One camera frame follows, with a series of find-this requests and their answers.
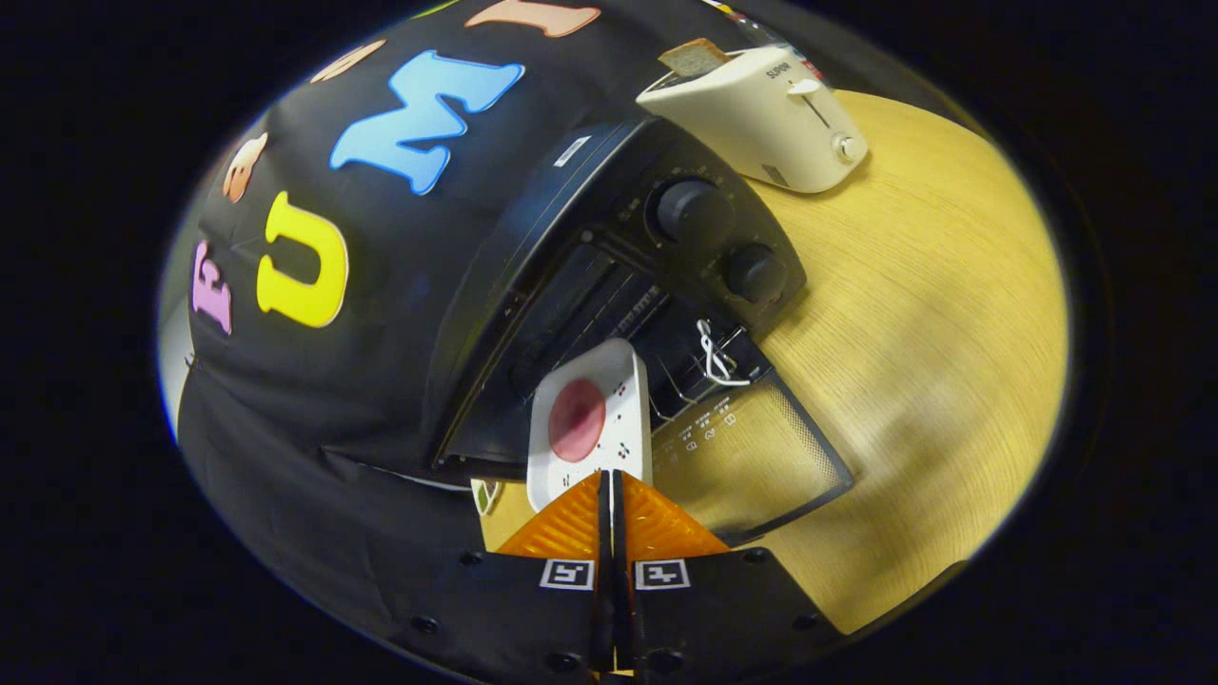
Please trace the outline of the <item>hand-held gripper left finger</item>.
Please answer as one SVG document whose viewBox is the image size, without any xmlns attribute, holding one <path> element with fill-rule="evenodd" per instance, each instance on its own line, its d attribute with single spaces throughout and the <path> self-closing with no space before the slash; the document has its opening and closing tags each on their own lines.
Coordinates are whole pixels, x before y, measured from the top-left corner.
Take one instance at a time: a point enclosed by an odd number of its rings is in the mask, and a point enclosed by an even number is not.
<svg viewBox="0 0 1218 685">
<path fill-rule="evenodd" d="M 404 600 L 401 647 L 473 683 L 598 683 L 614 672 L 615 485 L 615 472 L 579 481 L 505 555 L 447 552 Z"/>
</svg>

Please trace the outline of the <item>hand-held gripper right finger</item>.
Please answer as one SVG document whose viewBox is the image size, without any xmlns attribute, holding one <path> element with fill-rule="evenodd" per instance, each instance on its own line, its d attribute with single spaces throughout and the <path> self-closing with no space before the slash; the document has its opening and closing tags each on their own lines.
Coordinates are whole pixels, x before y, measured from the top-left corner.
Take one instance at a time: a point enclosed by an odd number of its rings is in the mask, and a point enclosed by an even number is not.
<svg viewBox="0 0 1218 685">
<path fill-rule="evenodd" d="M 644 485 L 609 474 L 609 659 L 615 683 L 773 683 L 840 633 L 765 547 L 631 559 Z"/>
</svg>

